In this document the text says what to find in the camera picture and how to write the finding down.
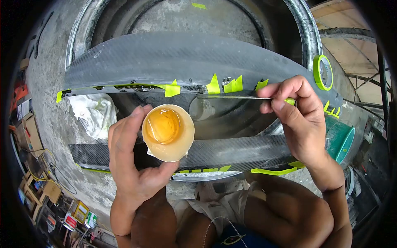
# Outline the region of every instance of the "forearm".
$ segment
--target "forearm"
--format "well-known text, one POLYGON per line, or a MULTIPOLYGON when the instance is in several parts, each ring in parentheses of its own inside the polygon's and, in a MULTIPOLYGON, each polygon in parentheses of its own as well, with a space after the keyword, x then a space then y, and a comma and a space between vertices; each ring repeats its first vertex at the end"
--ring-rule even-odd
POLYGON ((140 205, 128 199, 127 196, 116 192, 110 209, 110 225, 115 235, 125 236, 131 233, 131 224, 140 205))
POLYGON ((327 153, 323 163, 314 168, 307 167, 314 183, 323 192, 323 199, 328 203, 334 219, 332 234, 323 247, 349 247, 352 231, 341 166, 327 153))

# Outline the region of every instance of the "green masking tape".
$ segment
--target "green masking tape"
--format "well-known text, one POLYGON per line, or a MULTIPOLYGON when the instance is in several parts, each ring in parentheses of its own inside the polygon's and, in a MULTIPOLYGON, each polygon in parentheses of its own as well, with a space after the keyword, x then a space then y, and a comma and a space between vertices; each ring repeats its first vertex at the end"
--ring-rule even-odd
POLYGON ((333 85, 333 74, 330 61, 324 55, 316 55, 313 60, 313 75, 317 86, 322 90, 330 90, 333 85), (321 71, 325 70, 327 78, 322 77, 321 71))

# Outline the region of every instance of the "amber liquid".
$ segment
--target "amber liquid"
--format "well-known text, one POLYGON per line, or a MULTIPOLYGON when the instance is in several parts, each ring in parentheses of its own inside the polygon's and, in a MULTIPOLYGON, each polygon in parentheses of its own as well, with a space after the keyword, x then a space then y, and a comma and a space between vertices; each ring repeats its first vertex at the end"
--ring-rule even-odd
POLYGON ((147 118, 147 122, 147 134, 160 144, 173 142, 183 130, 178 114, 168 108, 152 111, 147 118))

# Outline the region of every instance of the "yellow box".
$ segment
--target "yellow box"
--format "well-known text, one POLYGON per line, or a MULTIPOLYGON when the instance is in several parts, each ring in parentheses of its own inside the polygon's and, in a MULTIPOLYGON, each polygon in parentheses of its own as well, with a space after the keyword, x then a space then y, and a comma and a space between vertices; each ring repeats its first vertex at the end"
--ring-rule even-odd
POLYGON ((88 215, 88 211, 89 208, 80 200, 74 202, 72 205, 72 216, 75 217, 81 224, 84 223, 84 220, 88 215))

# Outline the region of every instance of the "blue shirt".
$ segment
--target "blue shirt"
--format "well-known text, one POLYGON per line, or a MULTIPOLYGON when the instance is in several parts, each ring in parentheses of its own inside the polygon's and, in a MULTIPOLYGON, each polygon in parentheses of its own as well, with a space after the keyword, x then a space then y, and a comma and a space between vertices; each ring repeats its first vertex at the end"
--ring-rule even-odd
POLYGON ((246 228, 243 225, 235 224, 228 225, 222 232, 219 240, 212 246, 212 248, 278 248, 258 233, 246 228))

